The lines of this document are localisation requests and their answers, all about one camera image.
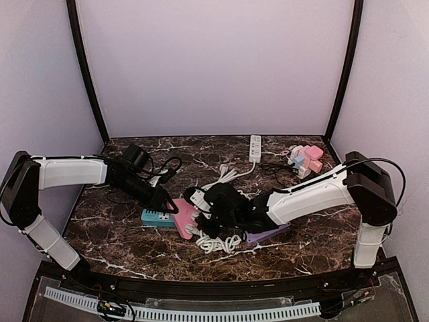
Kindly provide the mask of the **pink triangular power strip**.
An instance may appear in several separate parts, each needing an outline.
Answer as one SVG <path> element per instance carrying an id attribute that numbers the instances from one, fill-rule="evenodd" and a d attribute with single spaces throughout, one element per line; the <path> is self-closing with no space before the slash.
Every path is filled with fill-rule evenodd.
<path id="1" fill-rule="evenodd" d="M 192 228 L 189 229 L 190 233 L 188 233 L 186 226 L 197 227 L 195 218 L 199 215 L 199 211 L 184 199 L 174 199 L 173 202 L 178 208 L 178 213 L 172 215 L 176 229 L 182 239 L 190 240 L 193 236 Z"/>

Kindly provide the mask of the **purple power strip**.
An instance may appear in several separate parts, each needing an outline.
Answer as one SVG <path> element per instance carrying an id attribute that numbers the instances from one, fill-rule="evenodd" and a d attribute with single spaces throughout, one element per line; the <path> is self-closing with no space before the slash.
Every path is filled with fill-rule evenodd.
<path id="1" fill-rule="evenodd" d="M 245 243 L 248 246 L 256 246 L 257 244 L 260 244 L 261 242 L 264 242 L 267 239 L 270 239 L 272 237 L 275 237 L 281 233 L 284 233 L 289 227 L 291 223 L 287 222 L 281 226 L 279 226 L 277 229 L 264 231 L 262 233 L 249 233 L 245 232 Z"/>

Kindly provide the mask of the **white power strip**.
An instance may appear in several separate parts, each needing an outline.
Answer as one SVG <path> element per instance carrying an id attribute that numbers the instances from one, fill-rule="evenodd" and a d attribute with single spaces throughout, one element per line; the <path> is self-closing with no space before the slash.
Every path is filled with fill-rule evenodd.
<path id="1" fill-rule="evenodd" d="M 261 147 L 262 138 L 259 135 L 251 135 L 249 143 L 249 162 L 260 163 L 261 162 Z"/>

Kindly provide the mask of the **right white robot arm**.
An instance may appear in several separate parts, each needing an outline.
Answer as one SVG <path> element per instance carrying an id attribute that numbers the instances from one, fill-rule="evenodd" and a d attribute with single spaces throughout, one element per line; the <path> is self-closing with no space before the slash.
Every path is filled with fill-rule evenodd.
<path id="1" fill-rule="evenodd" d="M 197 188 L 188 198 L 200 212 L 198 227 L 216 238 L 221 229 L 263 233 L 318 211 L 356 205 L 361 219 L 353 266 L 370 269 L 385 232 L 397 217 L 401 197 L 394 195 L 389 172 L 378 164 L 397 164 L 349 152 L 346 160 L 321 176 L 286 189 L 272 189 L 248 199 L 229 183 Z"/>

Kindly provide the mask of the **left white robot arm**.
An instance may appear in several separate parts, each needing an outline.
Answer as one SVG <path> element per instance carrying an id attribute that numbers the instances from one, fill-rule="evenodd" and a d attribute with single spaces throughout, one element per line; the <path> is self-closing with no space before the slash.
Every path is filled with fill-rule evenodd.
<path id="1" fill-rule="evenodd" d="M 1 219 L 16 227 L 33 245 L 67 272 L 88 271 L 89 263 L 69 244 L 44 215 L 45 190 L 66 186 L 109 185 L 162 213 L 178 213 L 178 207 L 159 183 L 143 178 L 141 151 L 107 156 L 33 156 L 15 153 L 1 183 Z"/>

